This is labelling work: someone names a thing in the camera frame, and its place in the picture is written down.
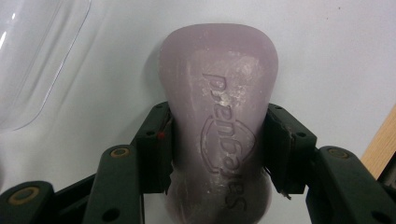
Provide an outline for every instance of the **bar of soap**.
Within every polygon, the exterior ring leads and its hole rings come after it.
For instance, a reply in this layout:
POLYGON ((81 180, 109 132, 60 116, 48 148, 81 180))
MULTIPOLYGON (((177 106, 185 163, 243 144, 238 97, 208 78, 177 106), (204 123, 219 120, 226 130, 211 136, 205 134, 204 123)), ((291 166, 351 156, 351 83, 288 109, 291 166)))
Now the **bar of soap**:
POLYGON ((166 207, 177 223, 257 223, 271 199, 262 169, 262 125, 277 55, 261 31, 197 24, 174 31, 160 79, 175 118, 166 207))

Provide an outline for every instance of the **white surface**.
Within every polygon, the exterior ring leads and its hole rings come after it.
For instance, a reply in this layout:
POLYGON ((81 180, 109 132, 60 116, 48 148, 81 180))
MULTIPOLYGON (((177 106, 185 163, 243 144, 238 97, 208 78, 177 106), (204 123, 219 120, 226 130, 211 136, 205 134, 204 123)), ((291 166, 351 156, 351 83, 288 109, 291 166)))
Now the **white surface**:
MULTIPOLYGON (((40 116, 0 135, 1 190, 28 180, 55 189, 95 172, 101 153, 127 144, 164 101, 156 55, 177 28, 206 22, 253 26, 274 42, 271 102, 318 137, 358 156, 396 102, 393 1, 92 1, 40 116)), ((172 223, 159 196, 147 223, 172 223)), ((309 223, 304 196, 274 193, 261 223, 309 223)))

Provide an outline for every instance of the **brass screw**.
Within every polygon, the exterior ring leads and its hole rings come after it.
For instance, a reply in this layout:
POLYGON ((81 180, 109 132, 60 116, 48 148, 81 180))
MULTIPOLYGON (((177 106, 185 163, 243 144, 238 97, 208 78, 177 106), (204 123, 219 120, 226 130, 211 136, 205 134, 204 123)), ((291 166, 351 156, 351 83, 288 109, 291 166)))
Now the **brass screw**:
POLYGON ((130 151, 128 148, 120 147, 120 148, 116 148, 116 149, 112 150, 110 153, 110 156, 112 158, 121 158, 121 157, 128 156, 129 153, 130 153, 130 151))
POLYGON ((329 153, 332 156, 340 158, 340 159, 347 159, 349 157, 345 151, 337 149, 337 148, 330 148, 329 153))
POLYGON ((40 192, 38 187, 27 187, 13 193, 8 199, 8 203, 12 205, 21 205, 32 201, 40 192))

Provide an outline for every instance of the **screw hole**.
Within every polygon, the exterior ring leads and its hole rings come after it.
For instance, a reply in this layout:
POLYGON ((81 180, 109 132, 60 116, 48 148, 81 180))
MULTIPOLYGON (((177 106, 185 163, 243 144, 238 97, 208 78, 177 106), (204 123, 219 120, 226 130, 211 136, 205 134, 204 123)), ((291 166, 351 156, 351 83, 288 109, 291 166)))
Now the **screw hole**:
POLYGON ((103 214, 102 220, 105 222, 111 222, 119 218, 119 216, 120 210, 118 208, 111 208, 103 214))
POLYGON ((375 220, 379 221, 380 223, 385 223, 385 224, 392 223, 390 217, 381 212, 373 211, 372 216, 375 220))
POLYGON ((148 135, 148 136, 151 136, 151 135, 154 135, 155 134, 155 132, 154 131, 149 131, 149 132, 146 132, 146 135, 148 135))
POLYGON ((305 133, 297 133, 297 135, 300 136, 300 137, 306 137, 305 133))

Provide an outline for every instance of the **bolt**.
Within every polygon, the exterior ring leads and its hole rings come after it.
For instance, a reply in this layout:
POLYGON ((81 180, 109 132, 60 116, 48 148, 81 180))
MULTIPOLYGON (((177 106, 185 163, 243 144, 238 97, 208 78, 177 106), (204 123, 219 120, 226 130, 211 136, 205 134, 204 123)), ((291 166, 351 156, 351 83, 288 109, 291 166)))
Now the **bolt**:
POLYGON ((129 149, 125 147, 116 148, 111 151, 110 156, 112 158, 121 158, 129 155, 129 149))
POLYGON ((13 193, 8 199, 8 203, 12 205, 21 205, 32 201, 40 192, 38 187, 27 187, 13 193))
POLYGON ((330 153, 330 155, 340 158, 340 159, 347 159, 349 157, 345 151, 337 149, 337 148, 330 148, 329 153, 330 153))

